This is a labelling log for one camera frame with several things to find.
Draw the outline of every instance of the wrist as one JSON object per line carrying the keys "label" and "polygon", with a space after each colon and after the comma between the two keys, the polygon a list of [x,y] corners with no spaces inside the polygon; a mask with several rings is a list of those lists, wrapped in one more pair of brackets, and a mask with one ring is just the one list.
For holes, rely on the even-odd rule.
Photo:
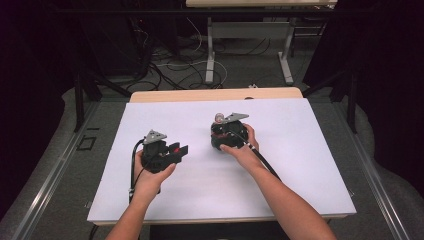
{"label": "wrist", "polygon": [[131,208],[133,211],[143,213],[147,211],[147,208],[149,207],[149,205],[150,205],[150,202],[133,198],[128,208]]}

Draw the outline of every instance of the wooden table edge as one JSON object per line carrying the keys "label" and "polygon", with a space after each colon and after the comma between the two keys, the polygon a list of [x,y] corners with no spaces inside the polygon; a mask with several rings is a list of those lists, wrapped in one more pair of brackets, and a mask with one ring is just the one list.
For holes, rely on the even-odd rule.
{"label": "wooden table edge", "polygon": [[186,102],[186,101],[219,101],[270,98],[303,98],[296,87],[281,88],[237,88],[207,90],[170,90],[134,92],[130,103],[145,102]]}
{"label": "wooden table edge", "polygon": [[337,0],[299,0],[299,1],[261,1],[261,2],[246,2],[246,1],[199,1],[187,0],[187,7],[194,8],[214,8],[214,7],[284,7],[284,6],[326,6],[336,5]]}

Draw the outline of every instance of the hand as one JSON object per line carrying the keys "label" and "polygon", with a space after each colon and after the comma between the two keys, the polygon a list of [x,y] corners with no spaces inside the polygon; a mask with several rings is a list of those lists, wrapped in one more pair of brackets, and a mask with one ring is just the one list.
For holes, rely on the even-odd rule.
{"label": "hand", "polygon": [[[259,151],[259,143],[255,138],[255,130],[249,124],[243,124],[248,132],[248,141],[250,144],[255,146],[256,150]],[[245,168],[248,172],[251,172],[255,167],[264,168],[262,162],[259,158],[253,153],[253,151],[249,148],[249,146],[244,145],[243,147],[237,149],[232,148],[227,145],[221,144],[221,150],[232,155],[237,159],[238,163]]]}
{"label": "hand", "polygon": [[143,169],[143,166],[141,165],[142,153],[143,151],[141,150],[135,155],[134,181],[137,182],[131,203],[136,202],[140,206],[147,207],[159,192],[161,183],[174,172],[176,164],[173,163],[165,170],[156,174],[153,174],[146,169],[144,169],[140,174],[140,171]]}

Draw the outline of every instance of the white tabletop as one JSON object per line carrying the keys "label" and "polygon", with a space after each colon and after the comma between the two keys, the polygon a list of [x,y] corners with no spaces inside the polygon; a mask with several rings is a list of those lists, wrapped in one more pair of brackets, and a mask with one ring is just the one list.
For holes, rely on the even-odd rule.
{"label": "white tabletop", "polygon": [[210,143],[216,113],[249,114],[260,152],[282,181],[324,217],[344,217],[355,207],[307,99],[128,103],[88,221],[113,224],[128,206],[131,153],[151,129],[167,144],[189,146],[150,205],[146,223],[271,220],[257,185],[229,155]]}
{"label": "white tabletop", "polygon": [[272,7],[335,5],[337,0],[187,0],[188,7]]}

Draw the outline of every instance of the desk leg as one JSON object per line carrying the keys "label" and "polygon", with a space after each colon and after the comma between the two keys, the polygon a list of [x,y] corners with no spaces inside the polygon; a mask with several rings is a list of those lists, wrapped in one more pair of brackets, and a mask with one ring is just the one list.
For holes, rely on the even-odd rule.
{"label": "desk leg", "polygon": [[208,63],[206,65],[206,84],[213,83],[213,68],[215,61],[215,53],[213,51],[213,37],[212,37],[212,19],[208,17]]}
{"label": "desk leg", "polygon": [[280,59],[281,69],[283,70],[284,79],[287,85],[293,85],[293,77],[290,72],[289,64],[287,62],[287,55],[290,51],[290,44],[293,38],[294,28],[296,26],[296,19],[291,18],[290,24],[287,30],[287,37],[284,43],[284,51],[278,53],[278,57]]}

